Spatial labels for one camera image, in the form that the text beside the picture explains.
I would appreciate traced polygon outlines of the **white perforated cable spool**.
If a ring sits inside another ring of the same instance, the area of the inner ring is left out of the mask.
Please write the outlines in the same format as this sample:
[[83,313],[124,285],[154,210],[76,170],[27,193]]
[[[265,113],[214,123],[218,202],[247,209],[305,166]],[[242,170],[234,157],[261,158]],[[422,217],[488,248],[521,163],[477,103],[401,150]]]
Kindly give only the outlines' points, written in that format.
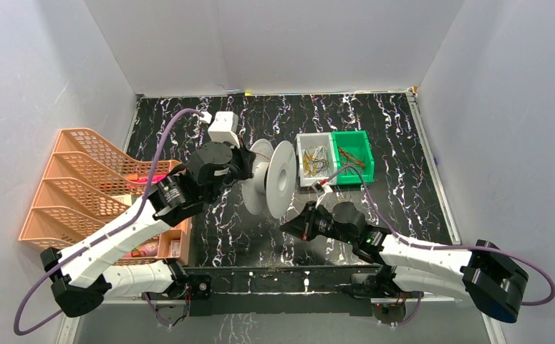
[[296,186],[294,147],[286,140],[273,147],[267,139],[259,139],[251,151],[256,154],[254,176],[241,182],[243,203],[253,215],[267,210],[279,219],[290,207]]

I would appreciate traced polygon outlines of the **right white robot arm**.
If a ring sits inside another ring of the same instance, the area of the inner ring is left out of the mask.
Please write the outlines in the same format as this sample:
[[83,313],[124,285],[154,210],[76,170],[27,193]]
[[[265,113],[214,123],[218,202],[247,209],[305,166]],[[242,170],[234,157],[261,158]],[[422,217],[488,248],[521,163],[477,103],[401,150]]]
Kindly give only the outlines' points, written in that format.
[[376,274],[352,274],[340,291],[357,298],[401,297],[408,292],[471,301],[483,314],[515,323],[528,283],[527,272],[511,258],[497,254],[491,242],[474,250],[446,250],[442,245],[405,238],[369,223],[351,202],[331,211],[314,201],[282,224],[282,232],[302,241],[317,236],[351,244],[363,262],[378,264]]

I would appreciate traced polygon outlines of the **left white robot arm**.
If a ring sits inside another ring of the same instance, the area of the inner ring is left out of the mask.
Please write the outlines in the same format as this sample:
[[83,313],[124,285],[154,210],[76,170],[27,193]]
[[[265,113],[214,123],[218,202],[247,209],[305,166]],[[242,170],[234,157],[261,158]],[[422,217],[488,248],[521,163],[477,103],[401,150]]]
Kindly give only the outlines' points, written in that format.
[[180,298],[195,289],[202,279],[190,278],[174,258],[116,263],[138,245],[201,213],[225,188],[252,178],[255,159],[243,144],[206,143],[88,238],[66,249],[45,249],[41,261],[61,311],[78,317],[108,298],[147,293]]

